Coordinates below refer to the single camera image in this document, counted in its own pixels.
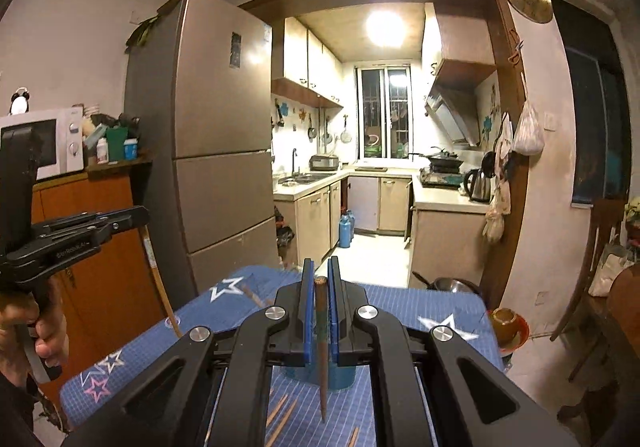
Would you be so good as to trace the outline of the person's left hand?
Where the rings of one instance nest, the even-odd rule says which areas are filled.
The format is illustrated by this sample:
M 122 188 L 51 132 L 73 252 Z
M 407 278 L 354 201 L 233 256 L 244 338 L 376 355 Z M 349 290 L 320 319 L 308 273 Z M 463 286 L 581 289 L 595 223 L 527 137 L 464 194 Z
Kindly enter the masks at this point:
M 32 330 L 34 337 L 28 345 L 47 366 L 62 366 L 68 360 L 70 339 L 60 284 L 55 277 L 48 280 L 46 300 L 46 306 L 41 309 L 32 294 L 1 294 L 1 375 L 21 389 L 32 371 L 16 334 L 21 326 Z

